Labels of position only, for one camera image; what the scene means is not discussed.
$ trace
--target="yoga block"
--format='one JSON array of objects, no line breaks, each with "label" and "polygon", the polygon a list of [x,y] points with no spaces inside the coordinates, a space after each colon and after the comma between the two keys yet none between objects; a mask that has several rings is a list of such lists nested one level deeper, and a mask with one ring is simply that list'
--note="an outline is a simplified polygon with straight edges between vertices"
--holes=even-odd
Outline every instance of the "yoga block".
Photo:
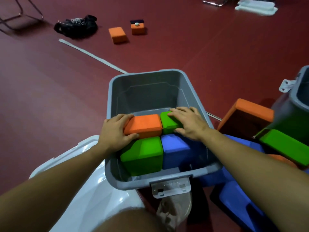
[{"label": "yoga block", "polygon": [[215,186],[210,199],[245,231],[279,232],[271,220],[249,199],[236,181]]},{"label": "yoga block", "polygon": [[139,134],[139,139],[160,136],[162,124],[159,115],[134,116],[125,126],[124,134]]},{"label": "yoga block", "polygon": [[132,35],[143,35],[146,33],[144,23],[139,23],[138,26],[131,24]]},{"label": "yoga block", "polygon": [[[251,147],[259,152],[264,153],[264,149],[263,147],[255,142],[251,142],[248,140],[244,140],[241,138],[236,138],[230,135],[225,135],[228,138],[241,143],[245,146]],[[210,187],[210,186],[214,186],[220,183],[226,183],[226,182],[230,182],[230,181],[234,181],[235,179],[233,178],[233,176],[226,170],[225,167],[223,167],[222,169],[214,172],[214,173],[210,173],[204,176],[199,177],[199,180],[202,184],[203,187]]]},{"label": "yoga block", "polygon": [[203,145],[179,134],[163,135],[161,142],[164,152],[162,169],[186,168],[195,164]]},{"label": "yoga block", "polygon": [[279,160],[283,163],[286,163],[288,165],[290,165],[291,167],[293,168],[297,168],[297,165],[294,164],[291,160],[288,160],[287,158],[283,157],[283,156],[280,156],[280,155],[272,155],[272,154],[268,154],[268,156],[274,158],[275,160]]},{"label": "yoga block", "polygon": [[272,129],[265,133],[266,131],[268,130],[263,130],[257,134],[257,138],[259,138],[261,142],[301,165],[309,165],[308,146],[278,130]]},{"label": "yoga block", "polygon": [[183,128],[182,123],[175,117],[168,116],[170,111],[162,112],[160,114],[160,119],[163,127],[163,134],[172,134],[174,129]]},{"label": "yoga block", "polygon": [[127,35],[123,31],[122,27],[113,27],[108,30],[114,44],[128,41]]},{"label": "yoga block", "polygon": [[121,150],[120,160],[131,176],[159,172],[162,169],[163,161],[160,137],[131,142]]},{"label": "yoga block", "polygon": [[272,109],[238,99],[217,129],[223,134],[250,139],[272,121]]}]

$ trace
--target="red floor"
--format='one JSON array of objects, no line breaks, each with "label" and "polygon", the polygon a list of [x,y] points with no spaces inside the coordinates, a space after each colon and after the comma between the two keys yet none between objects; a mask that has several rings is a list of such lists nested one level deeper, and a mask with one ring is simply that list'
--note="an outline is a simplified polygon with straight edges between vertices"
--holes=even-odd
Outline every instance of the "red floor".
[{"label": "red floor", "polygon": [[[277,0],[272,17],[235,11],[235,3],[216,8],[201,0],[33,2],[50,24],[19,34],[0,26],[6,31],[0,32],[0,193],[98,134],[106,116],[108,83],[119,73],[59,38],[128,72],[181,69],[205,109],[219,117],[237,98],[270,106],[281,81],[308,64],[309,0]],[[14,0],[0,0],[2,18],[17,11]],[[28,4],[25,11],[35,14]],[[52,29],[58,19],[87,14],[99,25],[89,39],[67,39]],[[148,35],[132,36],[131,19],[144,19]],[[118,26],[130,43],[112,44],[108,28]]]}]

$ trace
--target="white object on floor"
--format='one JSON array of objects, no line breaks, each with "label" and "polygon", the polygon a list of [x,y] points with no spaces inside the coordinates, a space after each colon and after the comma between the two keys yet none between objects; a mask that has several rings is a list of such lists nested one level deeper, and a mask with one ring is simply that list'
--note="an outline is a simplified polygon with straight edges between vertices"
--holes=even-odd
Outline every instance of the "white object on floor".
[{"label": "white object on floor", "polygon": [[259,15],[271,16],[278,10],[275,3],[268,1],[240,0],[235,10],[243,10]]},{"label": "white object on floor", "polygon": [[107,66],[109,66],[109,67],[111,67],[111,68],[113,68],[113,69],[115,69],[115,70],[117,70],[117,71],[119,71],[119,72],[121,72],[121,73],[123,73],[123,74],[127,74],[126,71],[120,69],[119,67],[117,67],[117,66],[111,64],[110,62],[107,62],[106,60],[104,60],[104,59],[102,59],[102,58],[99,58],[99,57],[95,56],[94,54],[89,53],[88,51],[86,51],[86,50],[84,50],[84,49],[81,49],[81,48],[79,48],[79,47],[77,47],[77,46],[71,44],[70,42],[68,42],[68,41],[66,41],[66,40],[64,40],[64,39],[59,39],[59,41],[62,42],[62,43],[64,43],[64,44],[66,44],[66,45],[68,45],[68,46],[73,47],[74,49],[77,49],[77,50],[79,50],[79,51],[81,51],[81,52],[83,52],[83,53],[89,55],[89,56],[92,57],[92,58],[95,58],[96,60],[98,60],[98,61],[104,63],[105,65],[107,65]]},{"label": "white object on floor", "polygon": [[[37,167],[30,178],[87,151],[98,143],[98,137],[91,136],[62,155],[48,160]],[[105,161],[92,173],[50,232],[91,232],[122,209],[145,207],[136,190],[120,191],[107,182],[104,164]]]},{"label": "white object on floor", "polygon": [[279,87],[279,91],[282,93],[288,93],[291,88],[295,85],[296,80],[284,79]]}]

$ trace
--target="white tape line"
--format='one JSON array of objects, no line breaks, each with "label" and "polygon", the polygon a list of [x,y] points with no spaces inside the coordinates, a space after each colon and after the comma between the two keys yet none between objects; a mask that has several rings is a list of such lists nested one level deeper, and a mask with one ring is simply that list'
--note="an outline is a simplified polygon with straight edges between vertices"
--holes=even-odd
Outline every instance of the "white tape line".
[{"label": "white tape line", "polygon": [[127,74],[127,73],[128,73],[128,72],[126,72],[126,71],[120,69],[119,67],[116,67],[115,65],[111,64],[110,62],[107,62],[106,60],[104,60],[104,59],[102,59],[102,58],[99,58],[99,57],[95,56],[94,54],[89,53],[88,51],[86,51],[86,50],[84,50],[84,49],[78,48],[77,46],[71,44],[70,42],[67,42],[67,41],[64,40],[64,39],[59,39],[59,41],[62,42],[62,43],[64,43],[64,44],[66,44],[66,45],[68,45],[68,46],[71,46],[71,47],[73,47],[73,48],[75,48],[75,49],[77,49],[77,50],[79,50],[79,51],[81,51],[81,52],[83,52],[83,53],[85,53],[85,54],[87,54],[87,55],[89,55],[90,57],[92,57],[92,58],[94,58],[94,59],[96,59],[96,60],[98,60],[98,61],[104,63],[105,65],[107,65],[107,66],[109,66],[109,67],[111,67],[111,68],[113,68],[113,69],[115,69],[115,70],[117,70],[117,71],[119,71],[119,72],[121,72],[121,73],[124,73],[124,74]]}]

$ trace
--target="gray plastic bin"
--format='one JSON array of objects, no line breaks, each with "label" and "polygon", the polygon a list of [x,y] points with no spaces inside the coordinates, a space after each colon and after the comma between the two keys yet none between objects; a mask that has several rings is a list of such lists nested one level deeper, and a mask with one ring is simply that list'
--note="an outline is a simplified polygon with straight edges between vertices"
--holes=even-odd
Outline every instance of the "gray plastic bin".
[{"label": "gray plastic bin", "polygon": [[[109,83],[107,118],[119,113],[132,113],[136,116],[160,114],[177,106],[193,106],[201,113],[208,125],[213,125],[204,110],[187,75],[177,69],[144,73],[130,73],[114,77]],[[218,159],[208,151],[200,156],[202,168],[181,172],[179,168],[132,177],[113,154],[105,161],[105,175],[108,182],[119,190],[149,187],[153,183],[175,180],[184,177],[199,177],[222,168]]]},{"label": "gray plastic bin", "polygon": [[299,71],[296,83],[272,106],[274,120],[267,129],[276,129],[309,145],[309,66]]}]

